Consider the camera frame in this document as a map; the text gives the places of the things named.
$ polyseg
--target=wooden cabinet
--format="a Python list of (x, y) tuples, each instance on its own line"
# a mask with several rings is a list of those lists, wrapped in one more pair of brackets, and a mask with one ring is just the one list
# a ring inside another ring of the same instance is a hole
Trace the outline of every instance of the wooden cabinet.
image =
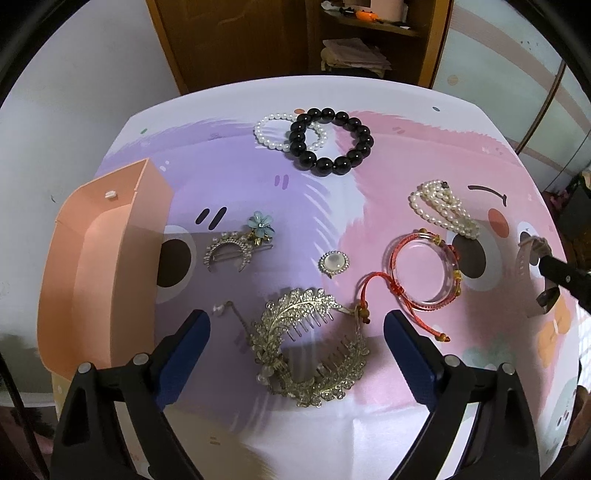
[(430, 87), (452, 0), (407, 0), (404, 30), (332, 16), (322, 0), (147, 0), (181, 93), (320, 73), (322, 41), (359, 37), (392, 63), (387, 80)]
[(320, 73), (322, 41), (361, 38), (375, 45), (392, 64), (385, 79), (431, 88), (445, 41), (452, 0), (407, 0), (410, 30), (388, 24), (370, 24), (326, 12), (322, 0), (306, 0), (308, 68)]
[(147, 0), (182, 93), (307, 73), (303, 0)]

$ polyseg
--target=bracelet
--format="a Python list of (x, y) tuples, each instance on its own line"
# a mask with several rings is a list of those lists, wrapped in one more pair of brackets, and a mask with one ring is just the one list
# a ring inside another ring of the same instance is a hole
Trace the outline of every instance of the bracelet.
[[(306, 147), (306, 128), (312, 122), (329, 123), (346, 128), (354, 132), (357, 136), (357, 143), (354, 148), (349, 150), (346, 156), (336, 157), (335, 160), (329, 158), (316, 158), (316, 154), (307, 150)], [(374, 139), (370, 135), (368, 127), (361, 123), (357, 117), (349, 117), (346, 112), (338, 112), (332, 108), (325, 108), (322, 111), (317, 108), (311, 108), (307, 113), (301, 113), (295, 119), (290, 127), (290, 152), (299, 160), (299, 166), (302, 170), (314, 168), (316, 174), (320, 177), (326, 177), (329, 173), (345, 175), (351, 168), (358, 167), (361, 162), (371, 153), (371, 147), (374, 146)]]
[[(444, 220), (438, 220), (420, 208), (417, 203), (419, 198), (439, 212)], [(475, 240), (480, 235), (480, 227), (462, 208), (462, 202), (454, 196), (446, 181), (431, 180), (423, 183), (416, 192), (410, 194), (408, 200), (415, 213), (427, 222), (471, 240)]]
[[(270, 138), (267, 138), (263, 135), (262, 127), (264, 127), (265, 124), (269, 120), (289, 120), (290, 122), (294, 122), (294, 121), (296, 121), (296, 115), (293, 115), (292, 113), (272, 113), (268, 116), (264, 116), (261, 119), (261, 121), (259, 121), (255, 124), (255, 128), (254, 128), (256, 140), (261, 145), (265, 145), (270, 150), (282, 150), (284, 152), (289, 152), (289, 150), (290, 150), (289, 143), (282, 142), (282, 141), (274, 142)], [(310, 145), (308, 147), (308, 149), (309, 150), (318, 150), (319, 148), (324, 146), (324, 143), (326, 142), (326, 139), (328, 138), (328, 136), (327, 136), (326, 132), (324, 131), (324, 128), (322, 127), (322, 125), (320, 125), (318, 122), (311, 122), (310, 125), (308, 125), (308, 127), (314, 129), (314, 131), (318, 135), (318, 141), (312, 143), (312, 145)]]
[[(439, 295), (431, 301), (419, 301), (413, 299), (404, 291), (404, 288), (396, 278), (396, 258), (405, 245), (414, 241), (428, 242), (429, 244), (439, 247), (440, 252), (443, 255), (442, 260), (448, 270), (447, 281), (444, 285), (444, 289), (442, 289)], [(419, 325), (419, 327), (431, 333), (435, 337), (435, 340), (439, 342), (449, 342), (450, 338), (445, 333), (438, 332), (431, 328), (421, 320), (414, 310), (423, 310), (425, 312), (438, 310), (443, 308), (445, 305), (450, 304), (457, 296), (460, 295), (460, 293), (462, 293), (460, 288), (462, 273), (460, 272), (459, 268), (459, 256), (453, 246), (447, 245), (439, 235), (435, 235), (434, 233), (428, 232), (426, 229), (421, 228), (418, 232), (411, 233), (400, 240), (390, 255), (388, 269), (388, 273), (370, 273), (363, 281), (363, 286), (361, 288), (361, 300), (359, 302), (359, 316), (363, 319), (363, 322), (369, 323), (368, 303), (365, 300), (365, 290), (369, 280), (374, 277), (382, 277), (388, 282), (390, 291), (396, 297), (398, 297), (400, 302), (404, 305), (408, 313), (413, 317), (414, 321)]]

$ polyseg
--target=pearl necklace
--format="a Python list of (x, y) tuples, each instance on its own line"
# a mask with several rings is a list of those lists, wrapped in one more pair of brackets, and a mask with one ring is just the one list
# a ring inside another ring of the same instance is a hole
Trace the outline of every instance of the pearl necklace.
[[(445, 220), (439, 220), (419, 207), (417, 203), (419, 198), (438, 211)], [(478, 238), (480, 227), (462, 208), (462, 202), (454, 196), (446, 181), (431, 180), (423, 183), (416, 192), (410, 194), (409, 201), (415, 213), (427, 222), (471, 240)]]

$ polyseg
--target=cabinet shelf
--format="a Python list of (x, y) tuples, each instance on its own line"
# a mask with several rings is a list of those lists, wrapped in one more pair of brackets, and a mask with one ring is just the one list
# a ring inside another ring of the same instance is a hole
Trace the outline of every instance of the cabinet shelf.
[(338, 23), (343, 25), (350, 25), (352, 27), (370, 28), (372, 30), (381, 30), (385, 32), (397, 33), (398, 35), (406, 35), (407, 37), (420, 37), (416, 30), (410, 28), (396, 27), (386, 23), (378, 22), (364, 22), (354, 17), (346, 17), (336, 11), (324, 10), (324, 13), (334, 18)]

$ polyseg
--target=white wall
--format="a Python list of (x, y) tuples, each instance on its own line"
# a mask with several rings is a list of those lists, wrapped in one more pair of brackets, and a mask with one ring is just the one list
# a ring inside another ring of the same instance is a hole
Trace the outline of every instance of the white wall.
[(90, 0), (0, 108), (0, 351), (20, 389), (50, 389), (35, 349), (37, 303), (61, 204), (92, 179), (131, 115), (175, 96), (144, 0)]

